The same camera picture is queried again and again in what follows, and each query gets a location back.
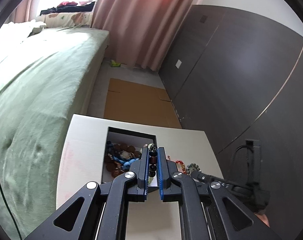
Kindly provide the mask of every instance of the white table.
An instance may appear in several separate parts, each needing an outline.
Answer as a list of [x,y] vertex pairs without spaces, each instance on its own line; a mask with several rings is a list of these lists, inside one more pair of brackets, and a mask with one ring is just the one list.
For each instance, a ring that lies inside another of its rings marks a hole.
[[[197,163],[203,173],[222,178],[204,131],[155,127],[74,114],[62,151],[56,208],[89,181],[101,182],[108,127],[156,135],[172,160]],[[178,204],[163,203],[158,191],[145,203],[129,204],[126,238],[130,240],[181,239]]]

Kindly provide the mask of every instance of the gray floor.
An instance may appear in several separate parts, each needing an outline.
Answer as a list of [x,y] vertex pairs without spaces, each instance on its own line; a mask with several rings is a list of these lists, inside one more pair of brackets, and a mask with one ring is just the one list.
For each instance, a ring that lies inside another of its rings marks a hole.
[[109,62],[104,59],[98,71],[98,75],[93,86],[87,110],[88,116],[103,118],[106,97],[110,78],[118,78],[124,81],[135,82],[151,87],[164,88],[158,73],[150,69],[121,67],[111,67]]

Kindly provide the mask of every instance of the green blanket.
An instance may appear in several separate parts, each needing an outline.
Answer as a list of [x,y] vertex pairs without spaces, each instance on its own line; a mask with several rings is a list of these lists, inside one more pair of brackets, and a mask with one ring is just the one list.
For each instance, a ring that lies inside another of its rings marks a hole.
[[[0,181],[23,238],[55,211],[67,129],[108,42],[108,31],[45,29],[0,64]],[[1,195],[0,224],[18,239]]]

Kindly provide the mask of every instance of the white light switch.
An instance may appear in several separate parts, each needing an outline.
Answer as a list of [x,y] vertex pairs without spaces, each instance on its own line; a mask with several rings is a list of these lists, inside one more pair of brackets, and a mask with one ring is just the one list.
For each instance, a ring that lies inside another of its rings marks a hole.
[[182,64],[182,62],[180,60],[177,60],[176,68],[179,68],[181,64]]

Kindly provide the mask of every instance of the curtain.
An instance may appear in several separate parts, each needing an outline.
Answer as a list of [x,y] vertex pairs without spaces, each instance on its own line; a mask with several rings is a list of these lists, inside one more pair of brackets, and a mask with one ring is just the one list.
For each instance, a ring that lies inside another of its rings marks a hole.
[[21,3],[9,15],[5,23],[23,23],[35,19],[40,0],[22,0]]
[[106,57],[157,71],[192,0],[98,0],[92,28],[110,31]]

